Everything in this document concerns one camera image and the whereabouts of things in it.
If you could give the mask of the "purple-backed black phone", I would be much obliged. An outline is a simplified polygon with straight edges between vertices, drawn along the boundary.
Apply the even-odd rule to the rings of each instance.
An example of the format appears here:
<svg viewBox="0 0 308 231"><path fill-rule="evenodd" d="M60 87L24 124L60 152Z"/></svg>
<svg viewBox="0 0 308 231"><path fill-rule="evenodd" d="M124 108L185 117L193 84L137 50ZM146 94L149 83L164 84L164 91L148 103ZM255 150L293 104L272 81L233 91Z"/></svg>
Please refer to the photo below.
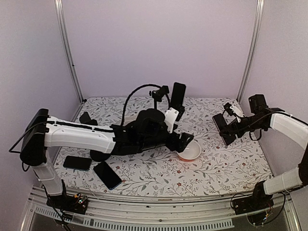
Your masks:
<svg viewBox="0 0 308 231"><path fill-rule="evenodd" d="M232 134L227 131L228 124L226 123L226 120L224 119L222 113L219 113L213 116L213 121L214 121L216 128L218 129L219 135L222 138L223 143L226 146L232 144L235 141L236 136L235 134Z"/></svg>

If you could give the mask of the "tall black phone stand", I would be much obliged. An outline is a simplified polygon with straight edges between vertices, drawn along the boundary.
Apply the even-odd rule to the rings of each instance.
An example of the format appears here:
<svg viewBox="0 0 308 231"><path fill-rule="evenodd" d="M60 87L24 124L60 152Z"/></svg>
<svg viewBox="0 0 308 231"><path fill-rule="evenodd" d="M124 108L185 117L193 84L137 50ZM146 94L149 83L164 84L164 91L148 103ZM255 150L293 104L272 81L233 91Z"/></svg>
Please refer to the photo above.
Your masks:
<svg viewBox="0 0 308 231"><path fill-rule="evenodd" d="M159 88L159 90L153 90L149 92L149 95L154 100L154 109L157 109L157 103L162 102L162 98L166 96L168 107L170 107L170 98L169 98L169 87L166 85L163 85Z"/></svg>

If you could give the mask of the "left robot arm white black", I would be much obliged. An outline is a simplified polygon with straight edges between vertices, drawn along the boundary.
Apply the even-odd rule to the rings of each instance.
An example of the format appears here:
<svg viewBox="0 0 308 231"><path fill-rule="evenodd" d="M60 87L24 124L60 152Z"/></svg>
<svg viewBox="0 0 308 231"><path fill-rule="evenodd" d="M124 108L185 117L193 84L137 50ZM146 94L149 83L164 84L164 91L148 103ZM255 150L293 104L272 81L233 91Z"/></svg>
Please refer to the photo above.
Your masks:
<svg viewBox="0 0 308 231"><path fill-rule="evenodd" d="M73 147L124 156L165 146L182 153L194 136L175 132L179 116L173 108L165 113L150 108L140 111L135 120L126 125L97 126L61 120L42 108L18 139L22 144L18 154L22 163L34 170L53 201L61 209L67 209L72 203L71 197L64 193L65 186L49 160L49 147Z"/></svg>

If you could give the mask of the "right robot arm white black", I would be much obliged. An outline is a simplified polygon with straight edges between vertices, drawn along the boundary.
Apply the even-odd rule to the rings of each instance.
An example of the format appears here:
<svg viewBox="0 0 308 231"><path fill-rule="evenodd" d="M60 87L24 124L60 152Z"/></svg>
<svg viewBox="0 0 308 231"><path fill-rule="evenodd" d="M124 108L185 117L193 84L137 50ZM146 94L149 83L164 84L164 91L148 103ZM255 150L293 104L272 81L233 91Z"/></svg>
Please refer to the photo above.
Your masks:
<svg viewBox="0 0 308 231"><path fill-rule="evenodd" d="M223 113L213 116L213 121L223 143L228 146L244 134L255 131L275 131L303 150L300 163L295 168L283 172L271 179L259 182L254 187L249 206L259 210L267 203L268 197L276 193L291 192L308 184L308 124L278 107L269 107L263 94L255 94L248 99L251 116L234 104L223 106L224 112L233 116L228 123Z"/></svg>

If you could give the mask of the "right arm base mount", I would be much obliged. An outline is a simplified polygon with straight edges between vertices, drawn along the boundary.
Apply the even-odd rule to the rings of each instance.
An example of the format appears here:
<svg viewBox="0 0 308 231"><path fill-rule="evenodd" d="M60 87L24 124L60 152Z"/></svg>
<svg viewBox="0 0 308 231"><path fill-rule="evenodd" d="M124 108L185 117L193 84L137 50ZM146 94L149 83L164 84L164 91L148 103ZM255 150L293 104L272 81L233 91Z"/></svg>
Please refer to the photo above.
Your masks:
<svg viewBox="0 0 308 231"><path fill-rule="evenodd" d="M230 201L230 206L236 215L252 213L247 220L253 226L263 226L272 214L273 195L254 192L251 196L242 193L235 194Z"/></svg>

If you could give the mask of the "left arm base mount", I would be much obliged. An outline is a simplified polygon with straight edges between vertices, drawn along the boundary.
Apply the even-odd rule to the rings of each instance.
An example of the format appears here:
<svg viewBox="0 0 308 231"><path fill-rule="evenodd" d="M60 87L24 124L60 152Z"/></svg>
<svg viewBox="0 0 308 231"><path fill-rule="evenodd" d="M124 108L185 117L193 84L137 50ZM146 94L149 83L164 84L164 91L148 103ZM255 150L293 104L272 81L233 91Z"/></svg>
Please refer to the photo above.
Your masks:
<svg viewBox="0 0 308 231"><path fill-rule="evenodd" d="M61 211L84 215L88 208L88 197L81 193L67 195L66 192L63 192L58 196L48 196L46 204Z"/></svg>

